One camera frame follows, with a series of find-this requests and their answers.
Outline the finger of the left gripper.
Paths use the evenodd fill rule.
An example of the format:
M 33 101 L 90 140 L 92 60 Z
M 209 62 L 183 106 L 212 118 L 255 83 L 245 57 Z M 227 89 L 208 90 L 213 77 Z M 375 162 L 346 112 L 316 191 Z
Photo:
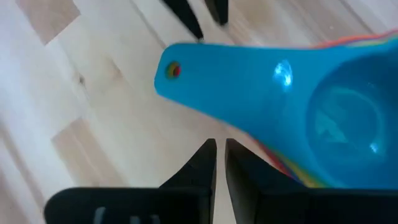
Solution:
M 228 23 L 229 0 L 204 0 L 210 14 L 220 26 Z
M 178 17 L 196 40 L 203 39 L 203 32 L 187 0 L 162 0 L 163 3 Z

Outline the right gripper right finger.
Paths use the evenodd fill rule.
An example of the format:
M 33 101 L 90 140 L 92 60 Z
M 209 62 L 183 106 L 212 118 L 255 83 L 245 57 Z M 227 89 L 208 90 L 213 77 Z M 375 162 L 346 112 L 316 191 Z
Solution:
M 225 161 L 237 224 L 398 224 L 398 191 L 308 188 L 235 139 Z

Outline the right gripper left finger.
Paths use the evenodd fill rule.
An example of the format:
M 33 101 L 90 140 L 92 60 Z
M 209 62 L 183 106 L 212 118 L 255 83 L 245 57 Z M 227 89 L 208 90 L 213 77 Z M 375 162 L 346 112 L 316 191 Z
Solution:
M 46 224 L 212 224 L 217 146 L 207 139 L 160 187 L 74 187 L 53 195 Z

